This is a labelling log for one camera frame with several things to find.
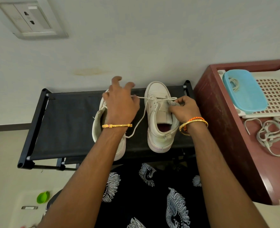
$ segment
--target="black fabric shelf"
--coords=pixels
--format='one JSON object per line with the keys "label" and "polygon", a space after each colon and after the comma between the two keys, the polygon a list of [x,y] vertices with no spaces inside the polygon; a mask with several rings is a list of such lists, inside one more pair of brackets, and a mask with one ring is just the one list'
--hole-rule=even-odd
{"label": "black fabric shelf", "polygon": [[[133,89],[132,94],[143,97],[145,90],[145,88]],[[170,86],[168,90],[172,97],[184,95],[183,86]],[[65,164],[75,162],[77,158],[83,160],[94,145],[92,124],[99,110],[103,92],[49,93],[48,104],[29,160],[66,157]],[[140,110],[132,122],[134,126],[143,116],[144,107],[144,100],[140,99]],[[145,116],[133,137],[127,139],[125,155],[121,161],[117,161],[118,164],[135,158],[168,160],[170,157],[183,155],[182,148],[186,150],[194,147],[191,137],[177,132],[170,151],[164,154],[154,153],[147,144],[147,128],[148,121]],[[134,127],[129,128],[126,135],[132,134],[133,129]]]}

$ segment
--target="green plastic cup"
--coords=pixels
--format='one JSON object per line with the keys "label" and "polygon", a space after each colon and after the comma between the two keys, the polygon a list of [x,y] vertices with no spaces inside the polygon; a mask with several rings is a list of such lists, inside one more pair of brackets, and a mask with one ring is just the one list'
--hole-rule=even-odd
{"label": "green plastic cup", "polygon": [[45,203],[45,202],[47,202],[47,201],[49,200],[49,197],[50,197],[49,191],[40,193],[40,194],[38,195],[38,197],[36,198],[36,202],[37,202],[38,204]]}

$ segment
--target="gold bangle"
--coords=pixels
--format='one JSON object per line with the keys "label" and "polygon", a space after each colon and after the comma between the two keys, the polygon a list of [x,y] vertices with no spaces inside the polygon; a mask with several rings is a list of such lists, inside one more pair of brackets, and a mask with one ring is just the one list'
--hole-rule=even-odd
{"label": "gold bangle", "polygon": [[195,120],[192,120],[192,121],[188,121],[188,122],[186,122],[186,123],[183,123],[181,126],[179,126],[179,131],[180,131],[182,134],[184,134],[184,135],[190,136],[190,134],[184,133],[184,132],[182,131],[182,128],[184,128],[184,126],[186,126],[187,124],[189,124],[189,123],[191,123],[191,122],[204,122],[204,123],[207,125],[207,127],[208,127],[208,123],[207,123],[206,120],[195,119]]}
{"label": "gold bangle", "polygon": [[123,125],[108,125],[108,124],[105,124],[105,125],[102,125],[102,128],[113,128],[113,127],[124,127],[124,126],[127,126],[127,127],[133,127],[133,124],[123,124]]}

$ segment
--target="blue plastic container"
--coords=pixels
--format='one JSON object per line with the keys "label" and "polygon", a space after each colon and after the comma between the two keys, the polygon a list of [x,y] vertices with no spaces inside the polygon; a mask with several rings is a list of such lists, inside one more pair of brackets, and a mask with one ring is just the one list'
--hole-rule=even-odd
{"label": "blue plastic container", "polygon": [[[234,85],[230,83],[229,78],[238,80],[237,91],[233,91]],[[268,107],[263,91],[249,71],[229,70],[224,73],[222,80],[234,105],[246,114],[263,111]]]}

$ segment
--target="white plastic tray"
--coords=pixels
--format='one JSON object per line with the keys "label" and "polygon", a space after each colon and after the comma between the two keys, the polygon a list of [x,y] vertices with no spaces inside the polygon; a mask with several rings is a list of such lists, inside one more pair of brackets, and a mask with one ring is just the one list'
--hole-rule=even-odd
{"label": "white plastic tray", "polygon": [[[222,80],[225,70],[218,70],[218,74]],[[235,105],[236,111],[243,118],[262,118],[262,117],[278,117],[280,116],[280,70],[268,72],[251,72],[257,83],[261,87],[268,101],[268,108],[264,111],[245,114]]]}

